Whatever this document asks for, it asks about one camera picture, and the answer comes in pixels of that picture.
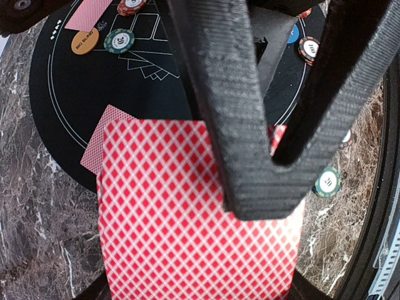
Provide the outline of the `orange big blind button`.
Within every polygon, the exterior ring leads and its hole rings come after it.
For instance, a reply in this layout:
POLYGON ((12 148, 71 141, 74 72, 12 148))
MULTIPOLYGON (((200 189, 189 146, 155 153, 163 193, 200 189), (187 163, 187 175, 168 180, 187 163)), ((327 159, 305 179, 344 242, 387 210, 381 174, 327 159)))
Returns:
POLYGON ((79 31, 71 41, 74 54, 85 55, 91 52, 99 41, 99 31, 93 28, 90 32, 79 31))

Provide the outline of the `red-backed playing card deck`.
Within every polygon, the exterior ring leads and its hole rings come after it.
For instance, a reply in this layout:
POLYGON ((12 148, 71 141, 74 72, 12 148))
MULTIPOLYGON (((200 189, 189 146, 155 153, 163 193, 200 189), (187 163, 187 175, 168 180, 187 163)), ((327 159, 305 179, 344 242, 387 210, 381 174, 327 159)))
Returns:
POLYGON ((113 299, 288 297, 304 206, 272 221, 226 212, 203 122, 109 122, 97 195, 113 299))

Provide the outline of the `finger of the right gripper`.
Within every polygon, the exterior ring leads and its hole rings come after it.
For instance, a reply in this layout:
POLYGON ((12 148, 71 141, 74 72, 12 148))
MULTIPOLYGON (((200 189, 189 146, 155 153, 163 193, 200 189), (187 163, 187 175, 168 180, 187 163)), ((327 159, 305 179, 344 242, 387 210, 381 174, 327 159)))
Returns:
POLYGON ((289 216, 336 152, 399 51, 398 1, 331 1, 304 89, 274 152, 246 1, 164 1, 229 208, 289 216))
POLYGON ((264 97, 298 19, 277 11, 253 6, 250 9, 250 20, 254 36, 266 38, 267 41, 266 49, 257 64, 261 96, 264 97))

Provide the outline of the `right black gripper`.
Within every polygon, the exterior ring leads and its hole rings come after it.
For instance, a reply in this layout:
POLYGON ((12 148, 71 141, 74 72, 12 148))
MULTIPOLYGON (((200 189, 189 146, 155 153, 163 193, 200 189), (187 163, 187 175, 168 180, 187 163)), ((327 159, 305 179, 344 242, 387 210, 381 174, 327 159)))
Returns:
POLYGON ((1 37, 26 31, 68 0, 1 0, 1 37))

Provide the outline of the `green poker chip stack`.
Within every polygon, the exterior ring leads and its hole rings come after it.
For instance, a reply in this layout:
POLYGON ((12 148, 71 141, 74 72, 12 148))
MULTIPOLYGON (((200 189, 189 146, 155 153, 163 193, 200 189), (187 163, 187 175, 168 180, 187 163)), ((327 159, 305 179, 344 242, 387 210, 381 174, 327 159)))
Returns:
POLYGON ((340 172, 334 167, 327 167, 314 184, 314 193, 322 198, 336 195, 341 187, 340 172))

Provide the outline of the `orange black poker chip stack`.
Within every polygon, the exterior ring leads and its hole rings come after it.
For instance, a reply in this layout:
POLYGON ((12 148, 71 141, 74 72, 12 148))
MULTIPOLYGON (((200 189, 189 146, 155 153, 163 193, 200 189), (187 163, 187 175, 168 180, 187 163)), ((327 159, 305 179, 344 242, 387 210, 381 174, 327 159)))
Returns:
POLYGON ((352 129, 350 129, 343 138, 341 144, 339 145, 339 149, 346 149, 349 146, 353 145, 356 141, 357 135, 352 129))

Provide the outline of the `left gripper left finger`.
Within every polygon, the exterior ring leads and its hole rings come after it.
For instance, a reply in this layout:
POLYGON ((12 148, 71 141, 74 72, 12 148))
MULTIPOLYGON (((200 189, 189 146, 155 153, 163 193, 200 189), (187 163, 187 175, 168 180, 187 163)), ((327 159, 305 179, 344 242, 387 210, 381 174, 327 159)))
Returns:
POLYGON ((109 300, 109 284, 106 272, 100 276, 83 292, 77 295, 74 300, 109 300))

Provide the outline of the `red chip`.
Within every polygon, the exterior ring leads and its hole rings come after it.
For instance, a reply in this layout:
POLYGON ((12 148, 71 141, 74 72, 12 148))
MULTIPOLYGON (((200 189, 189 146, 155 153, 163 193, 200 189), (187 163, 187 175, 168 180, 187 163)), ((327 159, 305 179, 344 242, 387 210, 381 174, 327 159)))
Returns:
POLYGON ((121 0, 117 6, 117 12, 122 16, 132 16, 146 3, 146 0, 121 0))
POLYGON ((307 18, 311 13, 312 13, 312 8, 310 7, 309 9, 307 9, 306 11, 303 11, 302 13, 298 14, 296 17, 298 19, 304 19, 307 18))

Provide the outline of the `single red-backed playing card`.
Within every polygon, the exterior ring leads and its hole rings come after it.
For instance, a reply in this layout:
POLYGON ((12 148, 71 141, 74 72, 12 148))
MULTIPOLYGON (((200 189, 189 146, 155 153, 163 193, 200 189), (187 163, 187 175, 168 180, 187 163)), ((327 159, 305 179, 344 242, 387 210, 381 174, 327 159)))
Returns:
POLYGON ((107 105, 95 130, 89 140, 86 150, 81 158, 80 164, 88 171, 97 175, 101 170, 103 159, 103 131, 108 123, 114 120, 132 120, 134 116, 112 106, 107 105))

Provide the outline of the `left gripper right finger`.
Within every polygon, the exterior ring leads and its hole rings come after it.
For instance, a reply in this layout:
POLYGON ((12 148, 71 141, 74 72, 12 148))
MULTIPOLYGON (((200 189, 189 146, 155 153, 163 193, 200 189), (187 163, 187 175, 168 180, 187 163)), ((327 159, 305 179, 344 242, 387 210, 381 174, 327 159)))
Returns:
POLYGON ((331 297, 316 288, 295 269, 290 288, 290 300, 331 300, 331 297))

